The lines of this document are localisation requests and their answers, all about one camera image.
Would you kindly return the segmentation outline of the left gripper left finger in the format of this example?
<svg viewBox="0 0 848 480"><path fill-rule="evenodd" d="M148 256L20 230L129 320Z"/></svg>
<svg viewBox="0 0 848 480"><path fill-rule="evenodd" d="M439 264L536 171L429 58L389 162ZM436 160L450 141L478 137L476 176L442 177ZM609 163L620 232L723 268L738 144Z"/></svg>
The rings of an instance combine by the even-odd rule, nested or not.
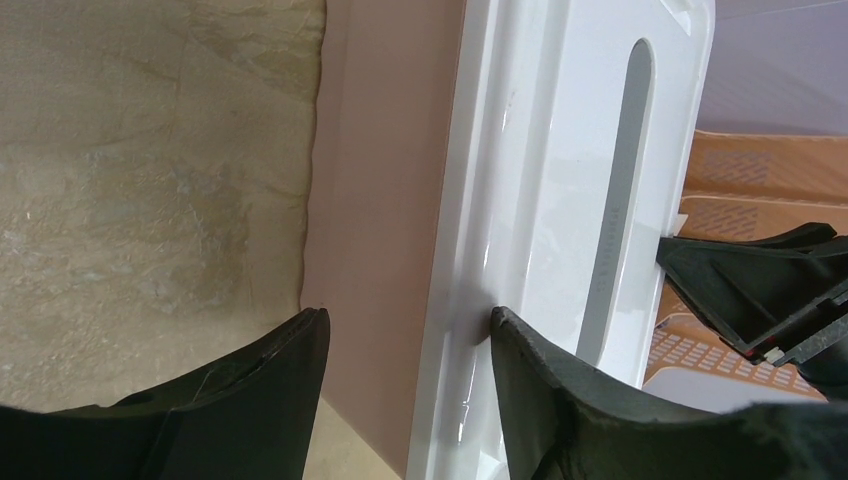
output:
<svg viewBox="0 0 848 480"><path fill-rule="evenodd" d="M1 410L5 479L299 479L330 343L307 308L258 340L114 405Z"/></svg>

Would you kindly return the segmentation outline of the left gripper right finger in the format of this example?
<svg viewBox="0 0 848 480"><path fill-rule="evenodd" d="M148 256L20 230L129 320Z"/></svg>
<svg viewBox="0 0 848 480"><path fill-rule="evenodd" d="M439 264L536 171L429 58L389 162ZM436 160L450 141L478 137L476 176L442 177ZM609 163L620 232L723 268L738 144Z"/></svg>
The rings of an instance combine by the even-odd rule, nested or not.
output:
<svg viewBox="0 0 848 480"><path fill-rule="evenodd" d="M843 479L843 403L759 403L725 414L627 385L505 307L490 319L513 479Z"/></svg>

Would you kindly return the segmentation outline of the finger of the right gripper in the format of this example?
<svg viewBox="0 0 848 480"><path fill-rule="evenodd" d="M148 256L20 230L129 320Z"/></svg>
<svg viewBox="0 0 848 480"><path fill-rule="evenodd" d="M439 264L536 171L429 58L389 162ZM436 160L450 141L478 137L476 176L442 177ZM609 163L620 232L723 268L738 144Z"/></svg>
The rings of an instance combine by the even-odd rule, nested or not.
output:
<svg viewBox="0 0 848 480"><path fill-rule="evenodd" d="M827 223L774 237L661 239L666 280L696 318L752 364L847 365L847 238Z"/></svg>

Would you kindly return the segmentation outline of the white plastic bin lid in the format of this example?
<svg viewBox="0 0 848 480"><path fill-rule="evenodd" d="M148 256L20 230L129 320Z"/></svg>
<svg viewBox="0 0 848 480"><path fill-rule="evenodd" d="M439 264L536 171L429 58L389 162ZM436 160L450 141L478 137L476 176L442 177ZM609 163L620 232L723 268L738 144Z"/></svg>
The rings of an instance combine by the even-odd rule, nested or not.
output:
<svg viewBox="0 0 848 480"><path fill-rule="evenodd" d="M466 5L405 475L504 479L496 306L640 387L711 1Z"/></svg>

